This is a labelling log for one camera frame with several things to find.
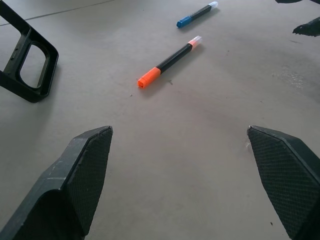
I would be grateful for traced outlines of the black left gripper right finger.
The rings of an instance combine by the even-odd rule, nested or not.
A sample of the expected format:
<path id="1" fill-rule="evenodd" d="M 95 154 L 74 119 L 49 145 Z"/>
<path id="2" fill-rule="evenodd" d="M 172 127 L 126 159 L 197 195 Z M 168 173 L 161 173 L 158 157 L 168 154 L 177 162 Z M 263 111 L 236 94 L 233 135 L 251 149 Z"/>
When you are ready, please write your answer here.
<path id="1" fill-rule="evenodd" d="M 292 240 L 320 238 L 320 159 L 299 138 L 251 125 L 261 183 Z"/>

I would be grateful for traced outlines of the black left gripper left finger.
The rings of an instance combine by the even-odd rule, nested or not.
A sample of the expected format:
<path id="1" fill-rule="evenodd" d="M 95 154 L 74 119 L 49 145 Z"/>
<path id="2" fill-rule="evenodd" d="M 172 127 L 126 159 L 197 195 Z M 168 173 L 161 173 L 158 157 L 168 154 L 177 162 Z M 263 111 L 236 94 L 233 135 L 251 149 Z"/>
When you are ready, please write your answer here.
<path id="1" fill-rule="evenodd" d="M 2 240 L 83 240 L 103 190 L 111 126 L 74 137 L 0 232 Z"/>

